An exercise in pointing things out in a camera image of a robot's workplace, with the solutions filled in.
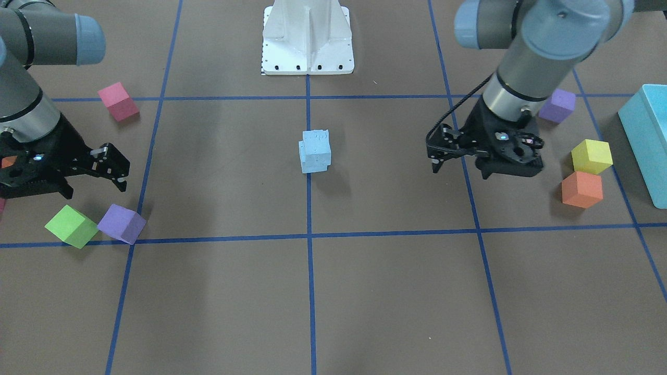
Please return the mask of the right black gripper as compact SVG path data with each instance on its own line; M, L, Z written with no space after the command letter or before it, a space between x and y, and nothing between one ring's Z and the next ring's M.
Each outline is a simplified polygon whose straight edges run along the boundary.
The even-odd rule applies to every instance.
M1 196L4 199L59 193L73 196L69 176L90 171L94 158L78 131L65 116L48 135L21 143L17 131L2 131L2 159L15 157L14 164L1 171Z

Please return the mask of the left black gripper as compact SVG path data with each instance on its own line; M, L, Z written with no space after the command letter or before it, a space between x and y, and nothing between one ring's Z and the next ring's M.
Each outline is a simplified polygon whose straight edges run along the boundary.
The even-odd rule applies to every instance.
M543 171L540 150L544 141L531 116L507 121L478 99L461 133L461 148L476 157L475 166L484 180L493 174L529 178Z

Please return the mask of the magenta foam block by arm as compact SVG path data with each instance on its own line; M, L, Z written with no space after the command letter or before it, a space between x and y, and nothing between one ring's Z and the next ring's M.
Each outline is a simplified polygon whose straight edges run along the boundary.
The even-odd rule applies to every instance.
M107 111L117 122L126 121L140 114L140 109L121 82L102 88L98 90L97 94Z

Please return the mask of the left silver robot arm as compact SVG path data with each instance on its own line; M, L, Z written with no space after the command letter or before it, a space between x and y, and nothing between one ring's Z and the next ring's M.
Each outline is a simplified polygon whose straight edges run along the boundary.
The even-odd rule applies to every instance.
M635 1L465 1L454 19L462 47L503 49L461 128L482 178L534 177L543 169L536 116L581 61L614 38Z

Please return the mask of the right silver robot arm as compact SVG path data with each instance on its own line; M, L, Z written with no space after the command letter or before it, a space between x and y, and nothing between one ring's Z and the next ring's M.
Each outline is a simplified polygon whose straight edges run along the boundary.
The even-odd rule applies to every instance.
M2 1L2 198L73 196L67 178L91 173L88 147L31 75L34 66L90 66L106 55L106 36L88 15L51 1Z

